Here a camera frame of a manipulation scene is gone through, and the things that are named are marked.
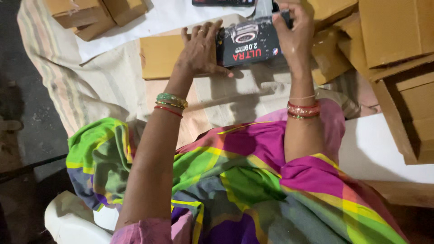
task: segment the black box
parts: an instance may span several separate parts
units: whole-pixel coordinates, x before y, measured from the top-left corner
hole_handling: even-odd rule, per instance
[[[255,0],[192,0],[194,6],[238,6],[255,5]]]
[[[289,11],[280,13],[289,29]],[[217,35],[217,63],[230,67],[281,57],[279,39],[271,16],[222,28]]]

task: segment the gold ring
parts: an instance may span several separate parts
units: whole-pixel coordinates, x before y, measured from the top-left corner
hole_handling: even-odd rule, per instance
[[[205,35],[207,34],[204,30],[200,29],[198,30],[197,34],[199,35],[199,32],[203,32]]]

